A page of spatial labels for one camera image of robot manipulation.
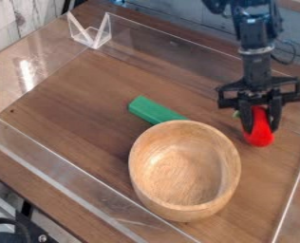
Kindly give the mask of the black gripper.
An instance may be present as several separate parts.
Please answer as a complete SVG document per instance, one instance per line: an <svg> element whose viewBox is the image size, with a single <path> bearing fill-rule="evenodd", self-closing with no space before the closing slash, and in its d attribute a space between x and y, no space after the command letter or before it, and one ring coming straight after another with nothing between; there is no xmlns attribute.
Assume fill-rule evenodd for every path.
<svg viewBox="0 0 300 243"><path fill-rule="evenodd" d="M219 107L239 109L247 133L253 130L252 104L268 104L269 126L276 132L283 117L283 104L300 102L300 77L272 77L263 83L248 83L241 78L237 82L219 86L216 91Z"/></svg>

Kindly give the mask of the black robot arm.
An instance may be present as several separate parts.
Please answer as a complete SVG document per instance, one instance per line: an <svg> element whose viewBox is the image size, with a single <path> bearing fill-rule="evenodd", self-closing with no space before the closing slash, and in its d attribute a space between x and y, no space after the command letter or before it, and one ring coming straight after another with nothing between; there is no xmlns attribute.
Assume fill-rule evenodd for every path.
<svg viewBox="0 0 300 243"><path fill-rule="evenodd" d="M243 77L216 89L219 107L240 112L243 128L252 133L257 118L255 106L265 105L268 128L275 132L286 104L300 102L300 77L272 75L275 40L284 31L278 0L203 0L203 3L220 15L231 7L240 41Z"/></svg>

